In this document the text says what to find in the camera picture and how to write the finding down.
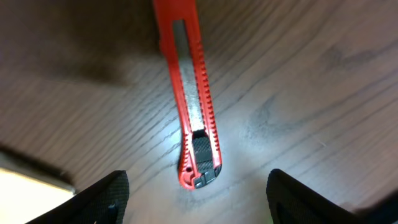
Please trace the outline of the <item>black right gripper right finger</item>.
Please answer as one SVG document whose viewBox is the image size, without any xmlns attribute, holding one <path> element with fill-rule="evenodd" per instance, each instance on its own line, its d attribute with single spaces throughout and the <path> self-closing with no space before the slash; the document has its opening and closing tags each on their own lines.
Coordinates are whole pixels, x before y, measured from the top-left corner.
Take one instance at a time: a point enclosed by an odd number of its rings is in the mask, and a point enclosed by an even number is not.
<svg viewBox="0 0 398 224">
<path fill-rule="evenodd" d="M 372 207 L 351 213 L 280 169 L 271 170 L 266 187 L 272 221 L 290 223 L 397 223 L 397 192 Z"/>
</svg>

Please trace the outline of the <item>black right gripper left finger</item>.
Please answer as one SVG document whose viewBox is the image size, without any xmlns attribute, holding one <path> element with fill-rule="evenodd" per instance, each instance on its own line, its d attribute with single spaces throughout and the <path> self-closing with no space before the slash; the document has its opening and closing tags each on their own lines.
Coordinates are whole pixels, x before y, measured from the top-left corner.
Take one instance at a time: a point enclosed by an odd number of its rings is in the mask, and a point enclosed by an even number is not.
<svg viewBox="0 0 398 224">
<path fill-rule="evenodd" d="M 129 181 L 116 170 L 30 224 L 122 224 L 129 200 Z"/>
</svg>

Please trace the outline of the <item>red utility knife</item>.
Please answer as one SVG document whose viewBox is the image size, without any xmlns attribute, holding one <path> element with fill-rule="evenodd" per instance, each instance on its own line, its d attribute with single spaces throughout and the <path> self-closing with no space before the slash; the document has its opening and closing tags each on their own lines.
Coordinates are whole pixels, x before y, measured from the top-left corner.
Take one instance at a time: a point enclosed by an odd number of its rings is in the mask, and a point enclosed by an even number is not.
<svg viewBox="0 0 398 224">
<path fill-rule="evenodd" d="M 154 0 L 159 44 L 166 58 L 182 130 L 180 185 L 188 190 L 213 182 L 221 149 L 195 0 Z"/>
</svg>

